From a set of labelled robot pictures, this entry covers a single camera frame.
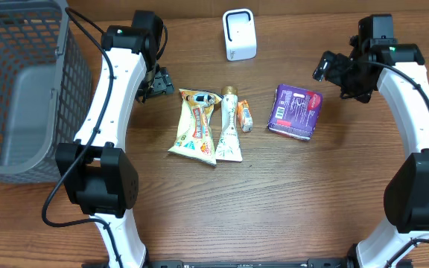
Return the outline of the red purple tissue pack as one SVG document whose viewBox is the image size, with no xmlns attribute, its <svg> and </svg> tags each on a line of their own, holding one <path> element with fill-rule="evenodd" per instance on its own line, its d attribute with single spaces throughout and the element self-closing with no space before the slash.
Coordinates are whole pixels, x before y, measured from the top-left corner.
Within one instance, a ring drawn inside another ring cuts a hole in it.
<svg viewBox="0 0 429 268">
<path fill-rule="evenodd" d="M 279 84 L 267 122 L 268 130 L 309 141 L 316 129 L 322 101 L 323 96 L 318 92 Z"/>
</svg>

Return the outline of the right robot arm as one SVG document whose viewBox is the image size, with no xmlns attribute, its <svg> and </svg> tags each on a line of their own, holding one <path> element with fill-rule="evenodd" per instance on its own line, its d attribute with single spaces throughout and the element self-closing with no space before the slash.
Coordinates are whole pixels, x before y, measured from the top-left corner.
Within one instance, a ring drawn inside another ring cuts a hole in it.
<svg viewBox="0 0 429 268">
<path fill-rule="evenodd" d="M 379 92 L 395 119 L 405 160 L 384 192 L 385 218 L 367 239 L 353 245 L 339 267 L 411 267 L 405 259 L 429 244 L 429 82 L 416 44 L 394 36 L 390 14 L 358 22 L 349 56 L 325 51 L 313 73 L 340 87 L 340 98 L 368 103 Z"/>
</svg>

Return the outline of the white cream tube gold cap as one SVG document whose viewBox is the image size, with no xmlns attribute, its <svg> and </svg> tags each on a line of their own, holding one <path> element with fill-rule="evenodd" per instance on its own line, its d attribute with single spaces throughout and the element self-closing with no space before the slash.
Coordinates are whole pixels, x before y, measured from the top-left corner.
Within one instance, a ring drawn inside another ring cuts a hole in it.
<svg viewBox="0 0 429 268">
<path fill-rule="evenodd" d="M 241 146 L 238 137 L 236 116 L 238 104 L 238 89 L 225 86 L 221 94 L 221 124 L 222 130 L 215 151 L 216 159 L 221 161 L 242 162 Z"/>
</svg>

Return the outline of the small orange candy pack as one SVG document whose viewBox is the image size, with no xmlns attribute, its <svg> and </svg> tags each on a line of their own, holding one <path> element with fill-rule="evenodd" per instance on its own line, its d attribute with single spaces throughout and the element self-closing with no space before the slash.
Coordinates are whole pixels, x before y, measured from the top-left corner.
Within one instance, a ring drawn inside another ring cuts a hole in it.
<svg viewBox="0 0 429 268">
<path fill-rule="evenodd" d="M 250 112 L 250 106 L 246 100 L 238 102 L 237 114 L 241 130 L 244 133 L 251 132 L 253 129 L 253 119 Z"/>
</svg>

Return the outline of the cream snack bag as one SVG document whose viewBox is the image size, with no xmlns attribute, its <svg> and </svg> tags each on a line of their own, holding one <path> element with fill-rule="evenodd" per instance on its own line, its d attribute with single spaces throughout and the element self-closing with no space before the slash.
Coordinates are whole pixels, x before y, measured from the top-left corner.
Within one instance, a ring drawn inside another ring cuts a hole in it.
<svg viewBox="0 0 429 268">
<path fill-rule="evenodd" d="M 176 140 L 168 152 L 215 166 L 215 145 L 209 123 L 222 97 L 214 92 L 194 89 L 179 89 L 179 93 L 182 111 Z"/>
</svg>

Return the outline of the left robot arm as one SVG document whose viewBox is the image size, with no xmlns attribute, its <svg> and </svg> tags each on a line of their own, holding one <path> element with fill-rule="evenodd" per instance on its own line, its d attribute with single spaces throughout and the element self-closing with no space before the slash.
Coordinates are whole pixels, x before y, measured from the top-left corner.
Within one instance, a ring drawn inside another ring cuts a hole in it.
<svg viewBox="0 0 429 268">
<path fill-rule="evenodd" d="M 139 176 L 125 153 L 133 104 L 174 90 L 158 61 L 168 31 L 153 11 L 137 10 L 130 26 L 111 25 L 95 46 L 101 74 L 88 114 L 55 160 L 71 203 L 86 215 L 65 223 L 94 223 L 109 254 L 105 267 L 148 267 L 149 257 L 133 215 Z"/>
</svg>

